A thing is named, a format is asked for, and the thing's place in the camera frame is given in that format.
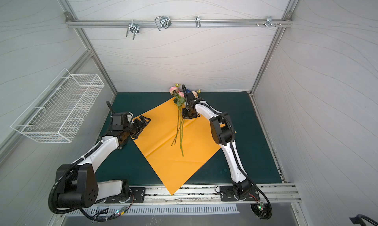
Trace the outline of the orange wrapping paper sheet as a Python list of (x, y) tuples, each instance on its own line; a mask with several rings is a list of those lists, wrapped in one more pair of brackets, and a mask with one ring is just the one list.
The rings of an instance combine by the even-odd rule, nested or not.
[(134, 143), (173, 195), (221, 147), (214, 142), (209, 120), (204, 117), (186, 120), (183, 134), (177, 133), (178, 108), (173, 99), (143, 116), (151, 122)]

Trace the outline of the pink fake flower spray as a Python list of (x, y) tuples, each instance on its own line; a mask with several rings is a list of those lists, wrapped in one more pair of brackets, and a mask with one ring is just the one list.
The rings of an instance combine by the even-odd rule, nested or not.
[(177, 127), (176, 127), (176, 135), (174, 140), (172, 141), (171, 146), (175, 145), (177, 142), (180, 144), (180, 150), (182, 157), (184, 157), (184, 151), (183, 151), (183, 128), (184, 128), (184, 119), (182, 116), (182, 108), (185, 106), (185, 95), (180, 90), (179, 84), (175, 84), (173, 87), (169, 89), (170, 94), (174, 97), (174, 104), (177, 107), (178, 110), (178, 118), (177, 118)]

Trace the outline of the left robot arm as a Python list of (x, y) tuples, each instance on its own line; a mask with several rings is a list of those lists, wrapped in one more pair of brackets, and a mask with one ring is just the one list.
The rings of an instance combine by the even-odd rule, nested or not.
[(151, 122), (150, 118), (133, 118), (131, 113), (112, 115), (112, 122), (95, 146), (71, 164), (61, 165), (49, 193), (48, 206), (54, 214), (83, 210), (109, 197), (129, 199), (126, 180), (97, 182), (95, 173), (115, 150), (122, 149), (131, 138), (136, 140)]

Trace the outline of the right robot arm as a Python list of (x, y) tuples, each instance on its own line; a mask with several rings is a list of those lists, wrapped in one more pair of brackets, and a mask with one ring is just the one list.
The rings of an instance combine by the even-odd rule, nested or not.
[(232, 190), (236, 199), (244, 200), (254, 189), (254, 184), (245, 172), (236, 148), (235, 129), (227, 112), (220, 112), (203, 99), (194, 99), (186, 102), (182, 114), (185, 119), (204, 117), (209, 120), (211, 135), (226, 158)]

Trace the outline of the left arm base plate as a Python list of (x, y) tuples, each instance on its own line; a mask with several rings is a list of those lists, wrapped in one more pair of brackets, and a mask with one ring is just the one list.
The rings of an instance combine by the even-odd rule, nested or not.
[(145, 197), (144, 187), (131, 187), (125, 193), (107, 197), (105, 203), (143, 203)]

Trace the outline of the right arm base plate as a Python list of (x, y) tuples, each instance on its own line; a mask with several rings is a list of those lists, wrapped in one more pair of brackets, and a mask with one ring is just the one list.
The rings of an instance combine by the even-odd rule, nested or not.
[(255, 201), (260, 202), (259, 192), (252, 188), (248, 193), (243, 195), (241, 198), (238, 198), (233, 190), (233, 186), (231, 185), (220, 185), (215, 188), (217, 194), (220, 195), (220, 200), (222, 202), (229, 202), (229, 201)]

